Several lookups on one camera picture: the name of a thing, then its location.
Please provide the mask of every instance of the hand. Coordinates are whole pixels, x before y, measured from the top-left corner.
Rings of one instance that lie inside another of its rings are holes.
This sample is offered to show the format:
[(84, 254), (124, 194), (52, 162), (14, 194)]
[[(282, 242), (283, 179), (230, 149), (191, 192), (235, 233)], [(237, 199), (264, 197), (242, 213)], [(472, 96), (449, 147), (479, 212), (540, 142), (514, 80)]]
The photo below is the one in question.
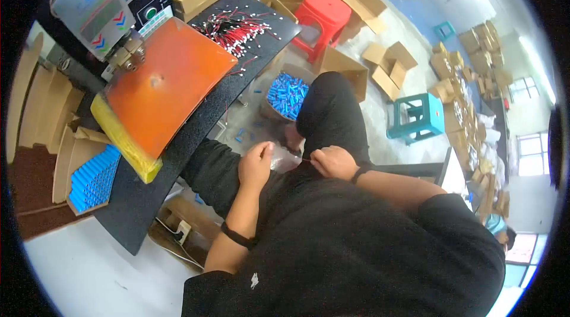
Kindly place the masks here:
[(271, 156), (274, 146), (273, 142), (260, 142), (242, 157), (238, 166), (240, 188), (261, 192), (271, 172)]
[(341, 147), (331, 145), (311, 153), (311, 164), (324, 177), (350, 181), (359, 167), (352, 155)]

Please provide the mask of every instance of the white logo on shirt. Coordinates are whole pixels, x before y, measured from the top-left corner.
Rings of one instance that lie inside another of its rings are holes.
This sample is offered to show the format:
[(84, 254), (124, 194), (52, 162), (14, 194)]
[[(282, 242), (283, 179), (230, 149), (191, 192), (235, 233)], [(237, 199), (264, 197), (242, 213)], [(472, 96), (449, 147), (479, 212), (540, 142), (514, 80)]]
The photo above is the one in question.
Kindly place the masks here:
[(253, 276), (251, 277), (251, 289), (253, 290), (255, 286), (257, 286), (257, 284), (259, 283), (259, 280), (257, 278), (257, 272), (253, 274)]

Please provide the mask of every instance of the red plastic stool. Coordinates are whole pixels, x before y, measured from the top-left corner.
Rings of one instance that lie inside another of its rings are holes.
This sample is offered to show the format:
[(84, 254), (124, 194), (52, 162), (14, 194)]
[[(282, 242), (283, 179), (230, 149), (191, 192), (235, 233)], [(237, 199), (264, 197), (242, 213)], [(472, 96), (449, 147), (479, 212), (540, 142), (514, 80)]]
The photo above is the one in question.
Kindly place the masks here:
[(303, 0), (295, 17), (299, 25), (319, 24), (321, 35), (314, 47), (310, 47), (298, 36), (293, 39), (293, 44), (309, 54), (308, 61), (313, 63), (328, 45), (335, 47), (340, 32), (351, 17), (351, 8), (342, 0)]

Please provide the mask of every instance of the window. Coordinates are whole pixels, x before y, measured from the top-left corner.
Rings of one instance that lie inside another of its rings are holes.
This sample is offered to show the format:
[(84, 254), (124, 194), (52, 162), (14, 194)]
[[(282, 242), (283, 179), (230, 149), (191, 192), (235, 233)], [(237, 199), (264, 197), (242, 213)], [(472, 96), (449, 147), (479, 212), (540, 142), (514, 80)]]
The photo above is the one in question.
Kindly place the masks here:
[(519, 176), (548, 175), (548, 133), (517, 138), (519, 142)]
[(512, 85), (509, 85), (509, 91), (511, 92), (512, 101), (515, 103), (539, 96), (536, 84), (530, 77), (516, 80)]
[(546, 234), (517, 234), (515, 245), (506, 256), (503, 287), (527, 287), (540, 262), (547, 238)]

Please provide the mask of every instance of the black pants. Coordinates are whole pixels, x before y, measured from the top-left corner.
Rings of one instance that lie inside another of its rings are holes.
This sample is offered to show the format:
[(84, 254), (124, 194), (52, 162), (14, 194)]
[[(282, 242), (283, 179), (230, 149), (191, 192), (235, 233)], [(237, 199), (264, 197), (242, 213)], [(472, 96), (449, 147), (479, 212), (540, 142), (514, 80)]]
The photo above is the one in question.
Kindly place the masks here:
[[(297, 131), (305, 137), (303, 157), (323, 147), (346, 149), (357, 164), (370, 165), (364, 118), (349, 82), (338, 72), (319, 75), (309, 91), (299, 116)], [(240, 156), (227, 145), (204, 139), (181, 173), (204, 202), (226, 218), (239, 189)], [(272, 171), (259, 198), (259, 220), (270, 210), (270, 201), (305, 180), (318, 180), (318, 171), (307, 161), (285, 174)]]

